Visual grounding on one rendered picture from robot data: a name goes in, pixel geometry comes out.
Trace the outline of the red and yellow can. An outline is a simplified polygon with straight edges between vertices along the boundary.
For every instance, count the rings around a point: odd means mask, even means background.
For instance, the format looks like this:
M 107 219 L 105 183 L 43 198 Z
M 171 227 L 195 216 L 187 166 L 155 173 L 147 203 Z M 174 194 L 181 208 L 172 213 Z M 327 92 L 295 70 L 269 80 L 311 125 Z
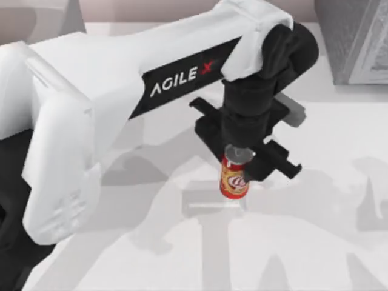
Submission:
M 254 156 L 255 153 L 248 148 L 231 144 L 225 147 L 219 188 L 226 198 L 241 199 L 246 196 L 249 183 L 244 178 L 244 169 Z

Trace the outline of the pale grey rounded box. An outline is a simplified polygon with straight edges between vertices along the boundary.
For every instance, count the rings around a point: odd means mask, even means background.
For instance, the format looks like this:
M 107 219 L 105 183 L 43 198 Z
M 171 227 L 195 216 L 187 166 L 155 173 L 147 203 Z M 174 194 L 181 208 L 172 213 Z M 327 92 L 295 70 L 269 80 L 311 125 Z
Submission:
M 289 113 L 283 118 L 283 121 L 291 127 L 299 127 L 306 119 L 306 109 L 300 103 L 283 93 L 275 97 L 282 105 L 289 109 Z

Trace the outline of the grey cabinet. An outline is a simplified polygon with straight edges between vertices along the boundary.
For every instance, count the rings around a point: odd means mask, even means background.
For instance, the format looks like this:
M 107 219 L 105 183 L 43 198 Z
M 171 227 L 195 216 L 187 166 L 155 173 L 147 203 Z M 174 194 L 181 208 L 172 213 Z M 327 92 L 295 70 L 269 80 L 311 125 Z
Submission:
M 335 85 L 388 85 L 388 0 L 314 0 Z

